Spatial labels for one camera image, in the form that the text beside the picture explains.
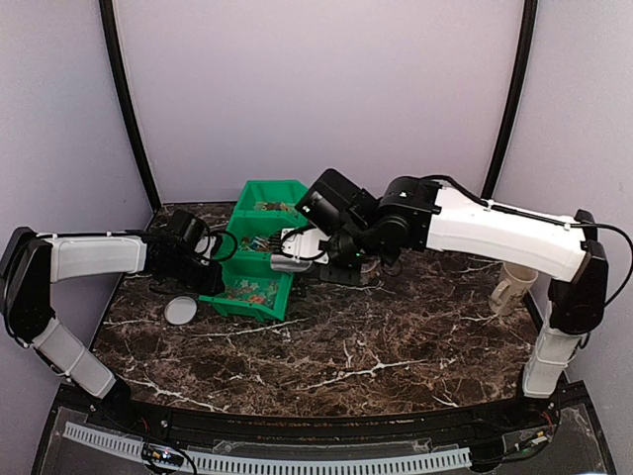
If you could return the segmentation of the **green three-compartment candy bin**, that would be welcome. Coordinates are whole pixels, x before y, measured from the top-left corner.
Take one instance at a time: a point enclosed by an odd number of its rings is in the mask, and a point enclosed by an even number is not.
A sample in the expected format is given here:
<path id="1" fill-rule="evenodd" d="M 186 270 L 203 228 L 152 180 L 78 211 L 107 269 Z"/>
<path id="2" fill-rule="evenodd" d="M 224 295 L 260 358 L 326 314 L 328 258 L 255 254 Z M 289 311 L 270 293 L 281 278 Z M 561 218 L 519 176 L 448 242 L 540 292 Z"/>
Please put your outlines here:
<path id="1" fill-rule="evenodd" d="M 271 269 L 270 258 L 273 250 L 271 237 L 284 229 L 301 227 L 307 223 L 307 220 L 298 212 L 296 215 L 258 212 L 253 210 L 253 206 L 257 201 L 286 202 L 295 206 L 306 192 L 307 187 L 297 180 L 249 180 L 246 182 L 226 226 L 226 230 L 233 233 L 238 240 L 238 251 L 232 259 L 222 263 L 225 290 L 216 296 L 200 296 L 201 303 L 211 305 L 224 317 L 250 317 L 258 322 L 285 320 L 294 275 Z M 253 236 L 268 238 L 272 246 L 271 251 L 264 253 L 240 250 L 242 238 Z M 279 290 L 274 306 L 266 307 L 226 298 L 226 285 L 240 278 L 276 280 Z"/>

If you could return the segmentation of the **silver metal scoop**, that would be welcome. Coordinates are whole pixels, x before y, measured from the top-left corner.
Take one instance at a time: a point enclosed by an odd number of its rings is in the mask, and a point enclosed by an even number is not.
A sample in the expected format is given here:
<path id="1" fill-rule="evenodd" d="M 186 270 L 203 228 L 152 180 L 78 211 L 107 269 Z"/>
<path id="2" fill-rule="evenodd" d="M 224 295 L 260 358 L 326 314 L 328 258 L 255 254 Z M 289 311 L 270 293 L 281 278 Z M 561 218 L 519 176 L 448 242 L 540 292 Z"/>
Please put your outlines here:
<path id="1" fill-rule="evenodd" d="M 272 254 L 270 267 L 273 271 L 293 274 L 311 273 L 315 270 L 315 264 L 311 261 L 297 260 L 281 254 Z"/>

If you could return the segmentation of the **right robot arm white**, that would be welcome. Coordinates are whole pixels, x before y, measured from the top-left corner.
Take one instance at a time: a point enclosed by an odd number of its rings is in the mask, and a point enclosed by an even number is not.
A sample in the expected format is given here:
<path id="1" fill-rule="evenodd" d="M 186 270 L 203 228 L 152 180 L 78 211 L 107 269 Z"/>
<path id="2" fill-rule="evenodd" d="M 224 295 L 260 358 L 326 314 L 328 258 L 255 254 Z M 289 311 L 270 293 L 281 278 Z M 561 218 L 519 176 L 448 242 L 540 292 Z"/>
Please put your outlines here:
<path id="1" fill-rule="evenodd" d="M 543 412 L 583 336 L 612 302 L 609 264 L 591 213 L 572 217 L 529 212 L 484 200 L 446 175 L 402 176 L 373 197 L 335 169 L 326 170 L 298 206 L 329 238 L 328 256 L 364 252 L 387 265 L 403 249 L 476 254 L 550 278 L 550 310 L 523 369 L 522 393 L 504 409 L 515 429 Z"/>

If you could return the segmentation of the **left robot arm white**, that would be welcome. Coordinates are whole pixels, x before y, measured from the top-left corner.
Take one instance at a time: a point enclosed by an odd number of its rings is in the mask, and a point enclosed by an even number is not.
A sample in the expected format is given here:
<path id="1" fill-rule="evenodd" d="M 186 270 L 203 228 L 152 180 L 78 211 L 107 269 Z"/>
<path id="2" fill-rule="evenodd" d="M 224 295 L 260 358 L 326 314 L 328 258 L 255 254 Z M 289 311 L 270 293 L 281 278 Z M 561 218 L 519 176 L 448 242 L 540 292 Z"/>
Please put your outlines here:
<path id="1" fill-rule="evenodd" d="M 208 232 L 44 234 L 13 230 L 1 256 L 1 315 L 6 332 L 64 378 L 102 401 L 102 417 L 118 431 L 139 423 L 128 384 L 100 360 L 79 332 L 91 327 L 123 276 L 171 280 L 194 293 L 222 290 L 216 259 L 221 237 Z"/>

